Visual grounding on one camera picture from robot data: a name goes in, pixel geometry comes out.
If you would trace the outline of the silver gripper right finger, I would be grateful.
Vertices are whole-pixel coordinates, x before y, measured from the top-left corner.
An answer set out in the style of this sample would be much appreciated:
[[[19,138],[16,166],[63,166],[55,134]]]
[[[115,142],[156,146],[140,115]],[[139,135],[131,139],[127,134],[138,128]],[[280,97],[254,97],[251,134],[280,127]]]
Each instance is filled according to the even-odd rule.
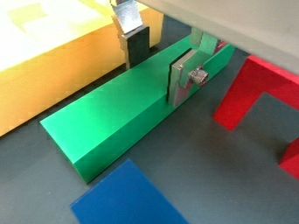
[[[191,29],[191,48],[170,65],[167,101],[178,107],[191,92],[192,85],[200,86],[208,79],[203,63],[215,53],[218,39],[198,28]]]

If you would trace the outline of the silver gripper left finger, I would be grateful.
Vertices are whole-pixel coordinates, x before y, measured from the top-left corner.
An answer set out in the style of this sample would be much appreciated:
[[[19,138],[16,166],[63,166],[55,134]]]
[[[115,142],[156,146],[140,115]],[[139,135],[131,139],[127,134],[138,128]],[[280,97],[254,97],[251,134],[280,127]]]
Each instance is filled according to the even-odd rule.
[[[150,27],[144,25],[136,0],[110,0],[116,15],[120,47],[126,54],[126,68],[140,64],[150,56]]]

